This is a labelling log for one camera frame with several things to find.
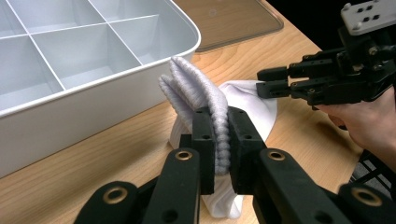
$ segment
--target tray divider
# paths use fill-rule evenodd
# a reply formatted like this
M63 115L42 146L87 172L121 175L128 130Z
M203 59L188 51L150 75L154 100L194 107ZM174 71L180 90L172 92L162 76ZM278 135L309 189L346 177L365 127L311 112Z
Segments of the tray divider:
M141 62L142 65L147 64L147 63L152 63L153 60L147 60L144 58L144 56L142 56L142 46L148 46L148 43L145 43L148 41L148 39L150 39L150 43L154 42L154 38L158 38L158 26L159 26L159 14L152 14L152 15L147 15L147 16L139 16L139 17L135 17L135 18L130 18L130 19L124 19L124 20L118 20L118 21L112 21L109 23L110 27L114 30L114 32L117 34L117 36L120 38L120 40L124 43L124 45L134 54L134 56L136 57L136 59L138 59L139 62ZM152 26L154 24L153 21L156 21L155 24L155 29L150 30L151 32L153 32L154 34L146 34L146 30L140 30L139 26L135 27L138 30L138 33L142 34L146 34L145 35L145 41L143 41L143 43L140 43L138 45L136 45L135 41L133 38L129 38L126 39L126 36L131 36L129 34L125 34L125 32L133 32L131 29L129 28L125 28L125 27L120 27L120 25L122 24L127 24L128 22L136 22L141 23L141 22L146 22L149 21L151 24L149 25L150 28L152 28Z
M29 31L26 29L26 26L23 24L21 18L18 16L18 14L15 12L14 7L12 7L12 5L8 2L8 0L6 0L6 4L8 5L8 7L11 9L12 13L14 14L14 16L17 18L18 22L20 23L21 27L23 28L25 34L21 34L21 35L29 35Z
M92 1L88 0L88 2L91 4L93 9L95 9L95 11L100 15L100 17L102 17L102 19L105 21L105 23L108 24L108 21L106 20L106 17L100 12L100 10L98 10L98 8L92 3Z
M131 19L120 20L120 21L132 21L132 20L137 20L137 19L141 19L141 18L145 18L145 17L131 18ZM119 38L119 40L125 46L125 48L127 48L134 55L134 57L139 61L140 65L144 65L144 63L140 60L140 58L137 57L137 55L134 53L134 51L125 43L125 41L122 39L122 37L117 32L117 30L113 27L112 24L120 22L120 21L112 21L112 22L108 22L107 24L110 27L110 29L114 32L114 34L116 34L116 36Z
M47 58L44 56L43 52L41 52L40 47L37 45L37 43L35 42L35 39L29 35L29 38L32 40L33 44L35 45L35 48L37 49L37 52L40 54L41 58L44 60L44 62L46 63L47 67L49 68L49 70L51 71L52 75L55 77L56 81L59 83L59 85L62 87L62 90L65 91L66 88L64 87L64 84L62 83L62 81L59 79L59 77L56 75L55 71L52 69L52 66L50 65L50 63L47 61Z

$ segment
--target finger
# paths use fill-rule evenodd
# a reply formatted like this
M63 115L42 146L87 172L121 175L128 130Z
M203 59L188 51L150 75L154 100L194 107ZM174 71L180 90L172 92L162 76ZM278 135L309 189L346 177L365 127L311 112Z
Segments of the finger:
M332 121L332 123L338 127L340 126L346 126L343 120L337 118L336 116L329 115L329 119Z
M347 105L316 105L316 108L334 117L342 117Z

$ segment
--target white cloth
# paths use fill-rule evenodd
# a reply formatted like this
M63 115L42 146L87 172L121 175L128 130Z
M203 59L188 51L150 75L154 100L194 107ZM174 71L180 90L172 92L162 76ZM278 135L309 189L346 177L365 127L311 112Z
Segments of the white cloth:
M215 193L203 195L212 217L238 218L242 212L242 195L233 191L228 144L228 106L247 112L261 138L265 141L276 119L276 99L264 100L257 95L253 80L228 81L216 87L198 68L183 58L170 61L172 76L161 76L160 87L177 112L177 119L169 139L178 148L180 136L192 132L194 110L208 106L217 138Z

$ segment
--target storage organizer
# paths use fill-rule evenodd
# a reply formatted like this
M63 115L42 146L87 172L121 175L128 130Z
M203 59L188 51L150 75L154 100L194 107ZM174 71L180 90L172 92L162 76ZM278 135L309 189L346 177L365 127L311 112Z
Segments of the storage organizer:
M162 102L200 41L171 0L0 0L0 177Z

